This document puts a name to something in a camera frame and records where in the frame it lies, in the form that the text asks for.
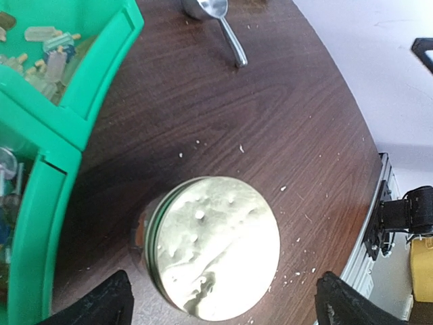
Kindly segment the green candy bin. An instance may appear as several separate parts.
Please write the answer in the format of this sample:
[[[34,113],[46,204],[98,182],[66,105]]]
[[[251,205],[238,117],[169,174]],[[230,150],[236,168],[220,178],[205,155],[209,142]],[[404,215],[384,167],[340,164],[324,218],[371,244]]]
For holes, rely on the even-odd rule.
[[[81,153],[1,95],[1,323],[51,311],[60,230]]]
[[[28,42],[29,26],[54,26],[93,38],[58,105],[8,66],[1,67],[1,124],[31,129],[40,122],[71,145],[84,150],[107,90],[144,20],[136,1],[2,1],[1,11],[16,19],[1,53],[27,54],[25,67],[42,58],[40,43]]]

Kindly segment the clear plastic round container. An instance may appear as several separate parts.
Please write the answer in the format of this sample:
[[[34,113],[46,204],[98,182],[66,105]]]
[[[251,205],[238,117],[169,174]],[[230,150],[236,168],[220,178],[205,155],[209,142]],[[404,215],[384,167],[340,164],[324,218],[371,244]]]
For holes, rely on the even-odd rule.
[[[154,213],[158,212],[165,193],[155,197],[138,210],[130,231],[129,254],[136,269],[153,280],[152,268],[148,262],[149,248],[146,242],[148,229],[153,230]]]

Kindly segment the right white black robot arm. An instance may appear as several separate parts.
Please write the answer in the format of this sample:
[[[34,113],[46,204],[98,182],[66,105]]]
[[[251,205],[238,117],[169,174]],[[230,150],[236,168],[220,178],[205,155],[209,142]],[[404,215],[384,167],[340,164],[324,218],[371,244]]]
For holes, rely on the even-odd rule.
[[[410,190],[400,200],[383,202],[380,221],[386,232],[432,235],[432,186]]]

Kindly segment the gold round lid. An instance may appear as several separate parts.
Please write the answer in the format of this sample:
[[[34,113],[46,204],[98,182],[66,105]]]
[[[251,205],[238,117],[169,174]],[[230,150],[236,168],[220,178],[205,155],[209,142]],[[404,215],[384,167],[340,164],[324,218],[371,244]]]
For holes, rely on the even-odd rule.
[[[280,235],[265,198],[244,181],[202,176],[143,212],[141,260],[177,309],[221,322],[253,308],[277,272]]]

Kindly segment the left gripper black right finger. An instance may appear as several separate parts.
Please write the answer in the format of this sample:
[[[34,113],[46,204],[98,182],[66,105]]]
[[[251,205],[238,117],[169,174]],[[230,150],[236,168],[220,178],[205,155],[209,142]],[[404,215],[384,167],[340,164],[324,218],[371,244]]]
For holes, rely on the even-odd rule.
[[[373,304],[333,272],[325,272],[316,287],[315,310],[319,325],[407,323]]]

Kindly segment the silver metal scoop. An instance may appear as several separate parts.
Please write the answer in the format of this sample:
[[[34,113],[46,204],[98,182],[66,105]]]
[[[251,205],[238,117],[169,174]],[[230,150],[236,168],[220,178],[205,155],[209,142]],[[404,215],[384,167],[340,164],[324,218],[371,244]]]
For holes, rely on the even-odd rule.
[[[196,20],[216,20],[232,49],[236,66],[243,68],[248,65],[244,48],[226,20],[229,8],[229,2],[227,0],[182,0],[181,5],[185,13]]]

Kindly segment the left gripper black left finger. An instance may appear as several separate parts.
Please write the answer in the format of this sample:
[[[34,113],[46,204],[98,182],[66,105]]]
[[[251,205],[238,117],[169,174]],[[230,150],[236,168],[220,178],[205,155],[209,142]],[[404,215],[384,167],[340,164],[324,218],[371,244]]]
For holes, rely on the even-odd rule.
[[[130,324],[134,297],[124,270],[118,270],[71,306],[48,317],[45,325]]]

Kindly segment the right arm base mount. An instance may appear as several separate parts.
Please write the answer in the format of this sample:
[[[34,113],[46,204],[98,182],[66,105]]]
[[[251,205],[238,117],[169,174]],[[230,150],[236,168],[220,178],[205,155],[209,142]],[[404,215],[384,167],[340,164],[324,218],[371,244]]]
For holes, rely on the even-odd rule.
[[[373,210],[370,214],[367,228],[363,236],[363,244],[369,257],[376,261],[382,250],[384,238],[386,237],[381,215],[382,205],[386,201],[391,201],[392,191],[388,187],[388,182],[382,180],[373,200]]]

